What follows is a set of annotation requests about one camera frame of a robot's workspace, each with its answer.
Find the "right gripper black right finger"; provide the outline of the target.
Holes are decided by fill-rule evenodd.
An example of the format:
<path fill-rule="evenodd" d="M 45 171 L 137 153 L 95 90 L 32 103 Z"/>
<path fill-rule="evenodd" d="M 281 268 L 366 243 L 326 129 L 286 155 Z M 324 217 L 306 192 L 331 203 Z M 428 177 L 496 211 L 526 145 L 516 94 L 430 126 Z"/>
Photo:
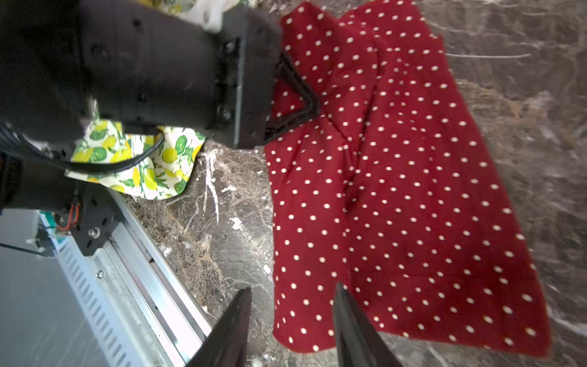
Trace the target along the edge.
<path fill-rule="evenodd" d="M 339 366 L 403 366 L 370 323 L 356 299 L 344 288 L 343 283 L 336 285 L 333 323 Z"/>

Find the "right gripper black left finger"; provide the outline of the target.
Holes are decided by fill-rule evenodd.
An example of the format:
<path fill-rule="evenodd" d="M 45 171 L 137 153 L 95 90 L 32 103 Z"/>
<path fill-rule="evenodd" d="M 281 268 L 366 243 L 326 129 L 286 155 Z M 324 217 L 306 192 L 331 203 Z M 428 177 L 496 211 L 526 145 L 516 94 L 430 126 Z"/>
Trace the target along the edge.
<path fill-rule="evenodd" d="M 241 289 L 186 367 L 246 365 L 252 289 Z"/>

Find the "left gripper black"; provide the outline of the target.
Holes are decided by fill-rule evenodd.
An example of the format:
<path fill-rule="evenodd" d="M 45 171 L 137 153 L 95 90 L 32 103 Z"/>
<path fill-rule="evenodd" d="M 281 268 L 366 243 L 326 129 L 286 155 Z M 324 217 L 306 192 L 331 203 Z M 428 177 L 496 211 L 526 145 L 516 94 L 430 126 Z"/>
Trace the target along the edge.
<path fill-rule="evenodd" d="M 1 121 L 42 142 L 81 139 L 95 100 L 133 134 L 189 128 L 230 148 L 271 139 L 282 33 L 238 5 L 218 33 L 136 1 L 4 1 Z"/>

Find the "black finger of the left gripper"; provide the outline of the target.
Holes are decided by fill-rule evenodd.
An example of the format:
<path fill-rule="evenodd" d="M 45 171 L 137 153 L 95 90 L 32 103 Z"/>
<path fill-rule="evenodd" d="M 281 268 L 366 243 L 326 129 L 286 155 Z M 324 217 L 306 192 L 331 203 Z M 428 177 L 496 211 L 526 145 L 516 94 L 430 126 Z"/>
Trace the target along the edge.
<path fill-rule="evenodd" d="M 320 110 L 319 96 L 285 52 L 281 53 L 276 67 L 274 90 L 264 129 L 264 142 L 273 142 L 316 118 Z"/>

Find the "lemon print skirt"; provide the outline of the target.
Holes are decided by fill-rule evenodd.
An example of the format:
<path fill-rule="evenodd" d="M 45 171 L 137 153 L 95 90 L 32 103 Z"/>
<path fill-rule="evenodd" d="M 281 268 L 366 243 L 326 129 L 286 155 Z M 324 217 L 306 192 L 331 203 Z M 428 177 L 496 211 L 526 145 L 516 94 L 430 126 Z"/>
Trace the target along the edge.
<path fill-rule="evenodd" d="M 145 200 L 166 200 L 182 194 L 194 170 L 197 155 L 206 138 L 190 128 L 160 127 L 162 136 L 132 135 L 122 124 L 99 116 L 96 101 L 85 136 L 73 150 L 74 163 L 92 165 L 126 162 L 162 144 L 137 165 L 119 173 L 84 174 L 67 171 L 76 180 L 101 184 L 114 191 Z"/>

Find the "red polka dot skirt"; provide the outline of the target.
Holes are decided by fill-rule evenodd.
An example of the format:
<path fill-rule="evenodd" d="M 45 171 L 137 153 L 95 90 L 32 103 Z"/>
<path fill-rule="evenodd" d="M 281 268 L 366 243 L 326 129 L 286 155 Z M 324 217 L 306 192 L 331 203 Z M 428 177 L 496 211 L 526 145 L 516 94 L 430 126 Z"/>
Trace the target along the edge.
<path fill-rule="evenodd" d="M 537 270 L 506 189 L 412 1 L 281 20 L 319 114 L 268 144 L 275 339 L 335 346 L 337 284 L 376 330 L 545 356 Z"/>

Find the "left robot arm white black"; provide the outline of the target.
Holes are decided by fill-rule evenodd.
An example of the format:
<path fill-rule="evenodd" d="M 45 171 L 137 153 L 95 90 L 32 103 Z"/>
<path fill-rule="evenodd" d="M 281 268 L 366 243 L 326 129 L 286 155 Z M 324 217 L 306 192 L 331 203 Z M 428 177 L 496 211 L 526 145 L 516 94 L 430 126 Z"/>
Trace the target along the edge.
<path fill-rule="evenodd" d="M 252 149 L 315 117 L 281 28 L 241 2 L 1 4 L 1 205 L 70 211 L 103 185 L 180 195 L 203 143 Z"/>

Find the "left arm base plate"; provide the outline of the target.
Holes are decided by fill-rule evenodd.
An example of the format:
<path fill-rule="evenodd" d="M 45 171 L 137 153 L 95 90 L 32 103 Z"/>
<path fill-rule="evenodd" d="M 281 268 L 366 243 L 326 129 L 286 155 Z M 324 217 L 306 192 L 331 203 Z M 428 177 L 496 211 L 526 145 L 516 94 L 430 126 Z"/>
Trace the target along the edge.
<path fill-rule="evenodd" d="M 70 233 L 82 255 L 90 257 L 118 226 L 118 207 L 110 189 L 96 183 L 79 182 L 74 203 Z"/>

